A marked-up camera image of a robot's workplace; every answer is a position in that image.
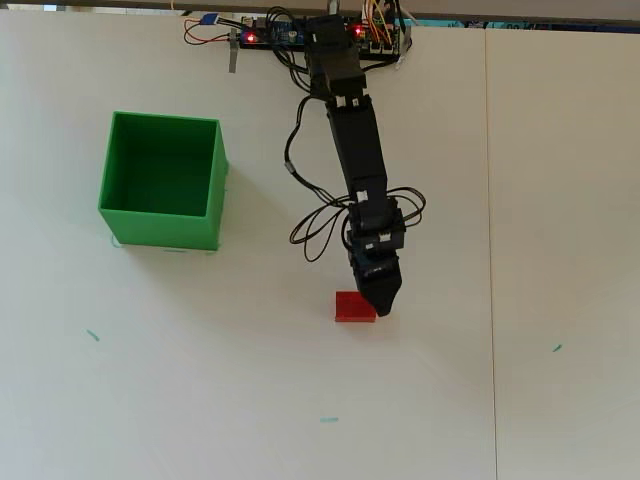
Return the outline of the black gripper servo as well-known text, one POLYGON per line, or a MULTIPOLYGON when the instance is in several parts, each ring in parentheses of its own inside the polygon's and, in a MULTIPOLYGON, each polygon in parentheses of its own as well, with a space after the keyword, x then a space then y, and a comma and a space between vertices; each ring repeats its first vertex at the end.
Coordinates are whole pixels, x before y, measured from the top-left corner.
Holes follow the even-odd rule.
POLYGON ((364 208, 348 209, 348 256, 357 289, 378 317, 391 313, 402 286, 397 251, 404 247, 405 221, 398 201, 386 198, 381 217, 364 217, 364 208), (374 279, 368 286, 368 278, 374 279))

